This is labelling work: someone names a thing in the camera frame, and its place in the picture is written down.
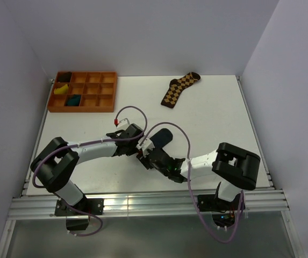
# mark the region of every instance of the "wooden organizer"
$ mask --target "wooden organizer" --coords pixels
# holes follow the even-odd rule
[[[117,89],[117,73],[109,71],[74,71],[70,82],[58,82],[67,73],[57,73],[47,109],[50,112],[113,112]],[[67,84],[67,94],[54,94],[54,90]],[[73,95],[81,95],[79,106],[66,106]]]

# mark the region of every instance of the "gray floor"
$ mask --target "gray floor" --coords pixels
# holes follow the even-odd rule
[[[7,257],[278,258],[293,255],[281,213],[272,212],[250,213],[248,219],[242,219],[229,245],[209,237],[197,216],[105,219],[100,233],[85,238],[68,235],[64,220],[18,221]]]

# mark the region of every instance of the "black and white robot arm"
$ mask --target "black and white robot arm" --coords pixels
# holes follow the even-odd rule
[[[164,176],[177,183],[187,181],[188,162],[185,159],[170,157],[163,147],[172,141],[171,132],[163,128],[152,137],[141,141],[138,136],[142,129],[130,124],[128,119],[120,121],[117,130],[101,137],[101,143],[83,146],[78,142],[64,141],[54,138],[31,163],[35,171],[43,159],[63,146],[77,145],[67,148],[48,159],[40,167],[37,177],[48,192],[55,193],[70,206],[78,210],[88,210],[88,202],[84,193],[70,180],[76,165],[99,157],[113,157],[136,154],[138,160],[147,168],[155,168]],[[221,202],[232,202],[241,190],[254,190],[259,171],[260,157],[247,150],[222,143],[213,152],[192,158],[190,179],[217,174],[224,179],[217,189],[216,197]]]

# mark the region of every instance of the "wooden tray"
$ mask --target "wooden tray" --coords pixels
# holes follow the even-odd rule
[[[47,109],[50,112],[113,112],[117,89],[117,73],[112,71],[74,71],[70,82],[58,82],[57,73]],[[54,90],[67,84],[68,92],[54,94]],[[79,106],[66,106],[73,95],[81,95]]]

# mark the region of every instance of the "cable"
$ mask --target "cable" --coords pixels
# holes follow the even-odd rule
[[[127,139],[105,139],[103,140],[103,142],[109,142],[109,141],[115,141],[115,142],[120,142],[120,141],[132,141],[132,140],[135,140],[135,139],[138,139],[138,138],[141,138],[143,135],[144,135],[144,132],[146,131],[147,127],[148,127],[148,119],[147,119],[147,116],[144,114],[144,112],[139,109],[138,107],[136,106],[125,106],[123,107],[122,109],[120,109],[116,115],[116,118],[114,120],[115,123],[118,122],[118,116],[119,114],[124,110],[124,109],[128,109],[128,108],[133,108],[133,109],[136,109],[138,110],[139,112],[142,113],[143,117],[144,117],[144,120],[145,120],[145,126],[144,126],[144,129],[143,131],[135,136],[135,137],[132,137],[132,138],[127,138]],[[81,143],[80,146],[88,146],[88,145],[92,145],[92,144],[100,144],[102,141],[101,140],[95,140],[95,141],[88,141],[88,142],[84,142],[84,143]],[[32,184],[34,187],[36,188],[45,188],[44,186],[42,185],[37,185],[36,182],[35,182],[35,179],[37,178],[37,174],[41,168],[41,166],[46,162],[48,161],[52,156],[54,156],[55,154],[57,154],[58,152],[61,152],[65,149],[69,149],[69,148],[76,148],[78,147],[78,144],[73,144],[73,145],[68,145],[68,146],[63,146],[61,148],[58,148],[56,149],[55,151],[51,152],[49,155],[47,155],[40,163],[39,165],[35,168],[34,170],[34,173],[33,173],[33,177],[32,177]],[[94,235],[96,233],[98,233],[102,226],[103,226],[103,221],[101,220],[101,218],[99,218],[98,216],[94,215],[94,214],[91,214],[91,213],[87,213],[87,212],[84,212],[84,211],[80,211],[80,210],[77,210],[75,209],[74,207],[70,206],[65,200],[63,200],[65,203],[66,203],[66,206],[71,209],[72,211],[75,211],[77,213],[80,213],[80,214],[83,214],[83,215],[87,215],[87,216],[90,216],[90,217],[93,217],[93,218],[96,218],[97,220],[100,221],[100,226],[97,230],[91,232],[91,233],[87,233],[87,234],[77,234],[75,232],[69,232],[70,234],[72,235],[75,235],[75,236],[78,236],[78,237],[87,237],[87,236],[90,236],[90,235]]]
[[[154,128],[156,128],[159,125],[164,125],[164,124],[173,125],[176,128],[178,128],[183,133],[183,135],[185,136],[185,138],[187,140],[187,144],[188,144],[188,149],[187,149],[187,163],[188,163],[187,186],[188,186],[188,190],[189,190],[190,197],[192,199],[193,205],[195,207],[195,210],[196,210],[196,212],[197,212],[197,214],[199,216],[199,219],[200,219],[201,223],[204,225],[204,227],[205,227],[206,231],[209,233],[209,235],[212,236],[215,240],[217,240],[220,243],[230,243],[233,240],[233,238],[235,236],[235,233],[237,231],[238,222],[239,222],[240,216],[236,216],[235,223],[234,223],[234,230],[233,230],[231,236],[229,237],[229,239],[227,239],[227,240],[222,240],[222,239],[218,238],[218,236],[206,224],[206,222],[205,222],[201,212],[199,211],[198,204],[196,203],[196,200],[194,198],[193,191],[192,191],[192,188],[191,188],[191,161],[190,161],[191,142],[190,142],[190,139],[188,138],[187,134],[178,125],[176,125],[174,123],[171,123],[171,122],[161,122],[161,123],[158,123],[158,124],[154,125],[149,130],[149,132],[144,136],[144,138],[142,139],[142,142],[140,144],[141,145],[143,144],[144,140],[148,137],[148,135],[150,134],[150,132]],[[241,194],[240,194],[240,201],[239,201],[239,205],[238,205],[237,214],[240,214],[240,209],[242,207],[242,202],[243,202],[243,190],[241,191]]]

